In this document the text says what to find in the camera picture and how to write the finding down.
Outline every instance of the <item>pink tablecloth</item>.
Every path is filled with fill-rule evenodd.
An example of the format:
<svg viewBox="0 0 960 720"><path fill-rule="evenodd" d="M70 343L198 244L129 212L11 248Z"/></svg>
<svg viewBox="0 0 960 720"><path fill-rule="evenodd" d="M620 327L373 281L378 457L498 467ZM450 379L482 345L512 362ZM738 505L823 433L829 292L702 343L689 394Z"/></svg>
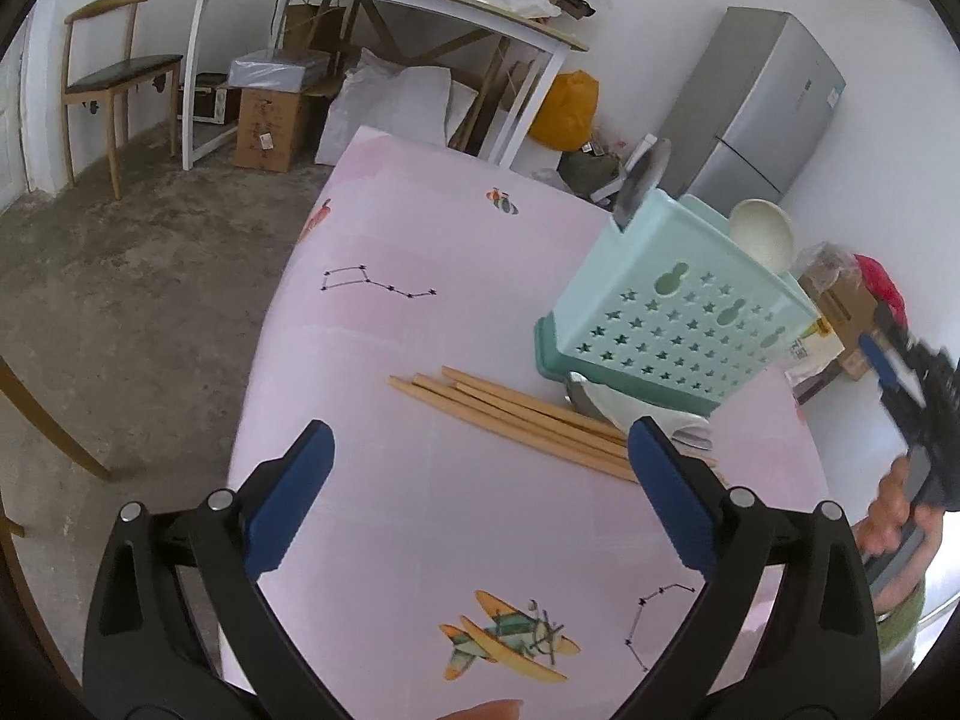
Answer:
<svg viewBox="0 0 960 720"><path fill-rule="evenodd" d="M488 199L494 187L509 204ZM524 720L608 718L694 595L656 595L632 652L637 600L701 586L637 485L459 422L384 381L452 365L560 402L560 385L536 373L534 322L605 223L568 194L370 129L318 199L264 322L229 483L279 457L308 420L333 428L333 473L260 586L358 720L430 720L498 698L524 699ZM806 511L827 496L778 371L712 424L732 484ZM453 646L439 624L463 627L463 615L489 626L479 590L524 611L536 600L565 626L580 648L557 656L566 680L481 659L445 679ZM227 648L224 673L243 683Z"/></svg>

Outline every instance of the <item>silver bolt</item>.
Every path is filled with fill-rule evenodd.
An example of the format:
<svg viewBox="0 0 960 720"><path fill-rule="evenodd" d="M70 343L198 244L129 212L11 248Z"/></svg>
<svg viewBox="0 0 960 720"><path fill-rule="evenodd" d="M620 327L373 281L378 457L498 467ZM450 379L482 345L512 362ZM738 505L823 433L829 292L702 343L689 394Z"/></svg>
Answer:
<svg viewBox="0 0 960 720"><path fill-rule="evenodd" d="M735 506L741 509L750 509L757 502L757 498L747 488L733 488L730 491L730 499Z"/></svg>
<svg viewBox="0 0 960 720"><path fill-rule="evenodd" d="M143 511L143 507L138 504L136 501L131 501L128 504L124 504L123 509L120 509L120 519L123 522L133 522L134 519L140 517L140 513Z"/></svg>
<svg viewBox="0 0 960 720"><path fill-rule="evenodd" d="M833 501L824 501L820 504L820 514L827 519L832 519L837 521L843 519L843 509L840 508L839 504L834 503Z"/></svg>
<svg viewBox="0 0 960 720"><path fill-rule="evenodd" d="M233 503L233 493L230 490L215 490L214 493L210 493L206 504L213 509L214 512L222 512L224 509L229 508L230 504Z"/></svg>

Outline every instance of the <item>black chair seat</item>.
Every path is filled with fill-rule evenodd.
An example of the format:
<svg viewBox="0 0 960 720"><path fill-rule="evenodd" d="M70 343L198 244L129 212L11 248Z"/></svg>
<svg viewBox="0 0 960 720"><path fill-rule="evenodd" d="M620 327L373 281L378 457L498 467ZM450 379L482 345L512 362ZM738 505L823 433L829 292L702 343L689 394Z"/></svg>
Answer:
<svg viewBox="0 0 960 720"><path fill-rule="evenodd" d="M83 92L104 92L114 86L145 76L151 71L157 71L166 65L172 65L183 59L180 53L161 53L154 56L137 56L123 62L117 62L102 70L77 79L66 88L66 94L75 95Z"/></svg>

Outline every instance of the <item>refrigerator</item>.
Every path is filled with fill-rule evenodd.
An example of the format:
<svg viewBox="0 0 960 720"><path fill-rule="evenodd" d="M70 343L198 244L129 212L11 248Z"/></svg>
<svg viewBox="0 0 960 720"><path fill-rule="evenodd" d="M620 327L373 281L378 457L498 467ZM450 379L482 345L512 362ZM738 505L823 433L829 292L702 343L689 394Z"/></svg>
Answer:
<svg viewBox="0 0 960 720"><path fill-rule="evenodd" d="M724 215L779 203L817 148L846 82L789 13L731 7L659 129L673 145L661 189Z"/></svg>

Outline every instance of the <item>plastic basket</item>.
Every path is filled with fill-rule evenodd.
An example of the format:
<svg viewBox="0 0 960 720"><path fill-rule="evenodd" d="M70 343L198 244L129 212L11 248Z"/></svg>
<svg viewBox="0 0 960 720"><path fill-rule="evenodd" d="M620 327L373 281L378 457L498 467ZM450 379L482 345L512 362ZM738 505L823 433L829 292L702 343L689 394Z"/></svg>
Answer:
<svg viewBox="0 0 960 720"><path fill-rule="evenodd" d="M608 224L553 311L536 324L536 366L668 409L709 415L817 319L789 275L728 237L728 220L690 194L646 194L627 226Z"/></svg>

